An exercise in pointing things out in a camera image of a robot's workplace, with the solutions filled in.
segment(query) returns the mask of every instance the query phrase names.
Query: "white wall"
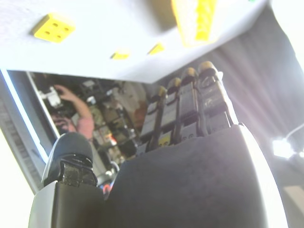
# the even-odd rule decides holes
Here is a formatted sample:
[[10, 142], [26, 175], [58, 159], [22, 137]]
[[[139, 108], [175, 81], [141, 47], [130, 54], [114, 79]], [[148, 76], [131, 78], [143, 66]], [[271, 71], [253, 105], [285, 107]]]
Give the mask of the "white wall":
[[1, 130], [0, 146], [0, 227], [27, 228], [34, 195]]

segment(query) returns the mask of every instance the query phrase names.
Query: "yellow square block with holes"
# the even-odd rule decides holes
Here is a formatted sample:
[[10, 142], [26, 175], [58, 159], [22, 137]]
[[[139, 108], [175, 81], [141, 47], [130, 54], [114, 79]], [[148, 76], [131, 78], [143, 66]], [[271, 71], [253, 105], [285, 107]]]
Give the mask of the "yellow square block with holes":
[[66, 18], [47, 14], [32, 30], [34, 37], [50, 42], [60, 43], [75, 30], [74, 24]]

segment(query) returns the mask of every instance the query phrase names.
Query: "light strip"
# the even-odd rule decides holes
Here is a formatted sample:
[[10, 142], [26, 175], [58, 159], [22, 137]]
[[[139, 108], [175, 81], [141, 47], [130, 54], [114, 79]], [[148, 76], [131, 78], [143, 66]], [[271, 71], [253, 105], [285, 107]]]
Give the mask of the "light strip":
[[0, 71], [3, 74], [4, 80], [5, 80], [6, 84], [8, 85], [9, 91], [10, 91], [10, 93], [11, 93], [11, 95], [12, 95], [12, 97], [13, 97], [15, 103], [16, 103], [16, 106], [17, 106], [17, 108], [18, 108], [18, 110], [19, 110], [19, 112], [22, 116], [22, 119], [23, 119], [25, 125], [28, 128], [28, 131], [29, 131], [29, 133], [30, 133], [30, 135], [31, 135], [31, 137], [34, 141], [34, 144], [36, 145], [36, 147], [38, 149], [38, 152], [39, 152], [42, 160], [45, 163], [47, 163], [47, 161], [48, 161], [47, 153], [44, 150], [44, 148], [42, 147], [42, 145], [40, 144], [39, 137], [38, 137], [32, 123], [31, 123], [31, 121], [28, 118], [28, 115], [27, 115], [27, 113], [26, 113], [26, 111], [25, 111], [25, 109], [24, 109], [24, 107], [23, 107], [23, 105], [20, 101], [20, 98], [19, 98], [19, 96], [16, 92], [16, 89], [15, 89], [15, 87], [14, 87], [14, 85], [13, 85], [11, 79], [10, 79], [10, 76], [9, 76], [7, 70], [0, 69]]

